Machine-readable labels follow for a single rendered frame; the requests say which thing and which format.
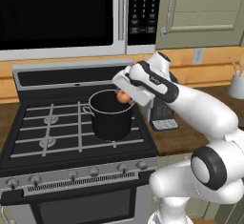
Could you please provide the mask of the black gas stove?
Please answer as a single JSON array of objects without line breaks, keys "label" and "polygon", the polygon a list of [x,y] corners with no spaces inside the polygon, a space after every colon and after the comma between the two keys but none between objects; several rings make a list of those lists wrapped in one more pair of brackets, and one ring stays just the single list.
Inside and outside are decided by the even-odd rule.
[{"label": "black gas stove", "polygon": [[[154,172],[158,151],[138,108],[132,110],[132,129],[118,141],[102,140],[83,112],[96,92],[114,90],[113,76],[131,64],[129,59],[21,64],[12,68],[20,106],[0,153],[0,198],[3,192],[24,195],[53,193],[95,185],[131,181]],[[140,160],[148,163],[140,170]],[[128,165],[122,174],[117,166]],[[90,176],[90,168],[99,175]],[[74,181],[69,172],[77,171]],[[42,178],[34,187],[33,175]],[[12,190],[8,180],[19,186]],[[32,204],[0,205],[3,224],[36,224]]]}]

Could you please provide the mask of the wooden utensil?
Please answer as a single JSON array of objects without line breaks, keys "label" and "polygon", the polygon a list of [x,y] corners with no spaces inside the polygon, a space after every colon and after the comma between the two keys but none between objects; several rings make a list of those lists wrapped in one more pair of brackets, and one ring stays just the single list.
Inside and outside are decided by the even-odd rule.
[{"label": "wooden utensil", "polygon": [[229,57],[229,59],[230,59],[232,65],[233,65],[233,67],[234,67],[234,74],[237,75],[236,63],[234,62],[234,60],[233,60],[231,57]]},{"label": "wooden utensil", "polygon": [[241,77],[242,73],[244,72],[244,53],[242,54],[242,57],[240,59],[239,66],[240,66],[240,72],[238,77]]}]

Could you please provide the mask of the silver black microwave oven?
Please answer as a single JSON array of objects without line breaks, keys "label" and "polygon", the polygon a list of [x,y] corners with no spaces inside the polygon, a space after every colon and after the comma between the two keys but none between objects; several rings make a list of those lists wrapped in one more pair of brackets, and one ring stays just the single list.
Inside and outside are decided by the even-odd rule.
[{"label": "silver black microwave oven", "polygon": [[0,0],[0,61],[151,53],[159,0]]}]

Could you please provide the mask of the white wall socket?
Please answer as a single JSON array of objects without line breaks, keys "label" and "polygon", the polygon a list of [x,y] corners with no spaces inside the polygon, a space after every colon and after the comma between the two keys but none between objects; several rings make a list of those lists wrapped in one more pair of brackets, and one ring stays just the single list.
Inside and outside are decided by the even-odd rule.
[{"label": "white wall socket", "polygon": [[193,50],[193,65],[200,65],[204,56],[204,48],[197,48]]}]

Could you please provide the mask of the white utensil holder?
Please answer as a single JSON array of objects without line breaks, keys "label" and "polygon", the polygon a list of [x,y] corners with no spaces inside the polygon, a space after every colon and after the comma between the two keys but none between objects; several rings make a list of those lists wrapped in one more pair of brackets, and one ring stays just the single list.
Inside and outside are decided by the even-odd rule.
[{"label": "white utensil holder", "polygon": [[240,74],[240,71],[237,71],[233,74],[229,87],[229,96],[236,99],[244,99],[244,72]]}]

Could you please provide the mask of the orange onion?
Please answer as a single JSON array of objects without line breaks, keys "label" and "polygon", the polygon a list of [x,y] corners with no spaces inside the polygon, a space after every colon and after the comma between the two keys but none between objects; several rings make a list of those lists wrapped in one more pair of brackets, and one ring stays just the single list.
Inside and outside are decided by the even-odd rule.
[{"label": "orange onion", "polygon": [[131,98],[122,90],[117,92],[116,98],[122,104],[126,104],[131,100]]}]

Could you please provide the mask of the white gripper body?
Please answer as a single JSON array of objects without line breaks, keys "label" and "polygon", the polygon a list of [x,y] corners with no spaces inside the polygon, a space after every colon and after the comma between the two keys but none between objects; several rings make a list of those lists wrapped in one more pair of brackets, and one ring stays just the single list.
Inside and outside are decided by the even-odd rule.
[{"label": "white gripper body", "polygon": [[127,66],[124,70],[117,73],[112,82],[119,89],[123,90],[130,98],[138,103],[140,106],[145,107],[152,100],[154,100],[155,95],[151,92],[148,92],[142,87],[136,87],[133,85],[128,77],[131,66]]}]

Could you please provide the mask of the pale green cupboard door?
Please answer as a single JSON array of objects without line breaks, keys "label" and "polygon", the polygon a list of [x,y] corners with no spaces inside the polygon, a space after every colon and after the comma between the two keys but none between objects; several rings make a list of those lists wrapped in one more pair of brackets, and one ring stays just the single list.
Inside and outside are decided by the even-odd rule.
[{"label": "pale green cupboard door", "polygon": [[173,0],[165,37],[169,0],[160,0],[157,49],[238,46],[244,33],[244,0]]}]

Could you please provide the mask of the grey oven door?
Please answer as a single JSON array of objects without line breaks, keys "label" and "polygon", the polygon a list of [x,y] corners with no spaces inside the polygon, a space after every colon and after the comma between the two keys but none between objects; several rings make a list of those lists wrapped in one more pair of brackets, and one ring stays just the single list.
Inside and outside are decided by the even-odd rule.
[{"label": "grey oven door", "polygon": [[31,205],[36,224],[146,224],[148,185]]}]

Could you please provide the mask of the black grey small appliance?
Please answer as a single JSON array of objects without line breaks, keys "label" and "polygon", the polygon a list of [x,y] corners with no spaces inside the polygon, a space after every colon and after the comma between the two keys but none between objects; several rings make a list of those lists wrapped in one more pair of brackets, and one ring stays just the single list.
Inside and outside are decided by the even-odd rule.
[{"label": "black grey small appliance", "polygon": [[174,111],[158,97],[153,100],[150,109],[150,124],[155,132],[176,130],[178,128]]}]

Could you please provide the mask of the black cooking pot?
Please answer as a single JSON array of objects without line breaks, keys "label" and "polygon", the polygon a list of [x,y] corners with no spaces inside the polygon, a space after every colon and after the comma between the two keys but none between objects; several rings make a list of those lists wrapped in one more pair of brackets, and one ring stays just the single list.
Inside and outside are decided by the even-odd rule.
[{"label": "black cooking pot", "polygon": [[97,137],[118,141],[131,131],[132,107],[131,103],[120,103],[115,90],[103,90],[89,98],[83,112],[91,115],[91,127]]}]

